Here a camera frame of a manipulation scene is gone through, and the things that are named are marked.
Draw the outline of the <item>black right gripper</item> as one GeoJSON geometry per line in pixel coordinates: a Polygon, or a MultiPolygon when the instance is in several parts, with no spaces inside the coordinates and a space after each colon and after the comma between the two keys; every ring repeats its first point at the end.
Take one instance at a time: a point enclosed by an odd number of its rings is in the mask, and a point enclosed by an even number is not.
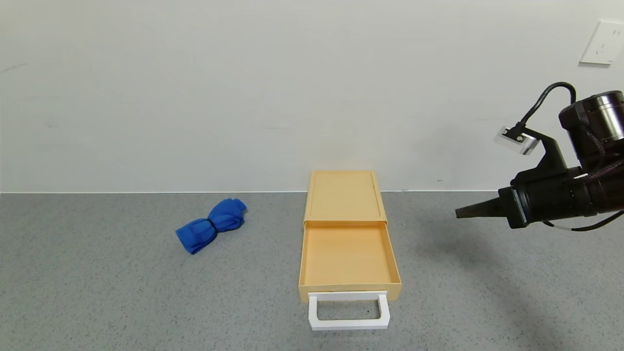
{"type": "Polygon", "coordinates": [[[455,209],[457,218],[507,217],[510,228],[594,215],[586,185],[574,182],[579,167],[547,174],[528,170],[518,173],[510,186],[499,189],[499,198],[455,209]]]}

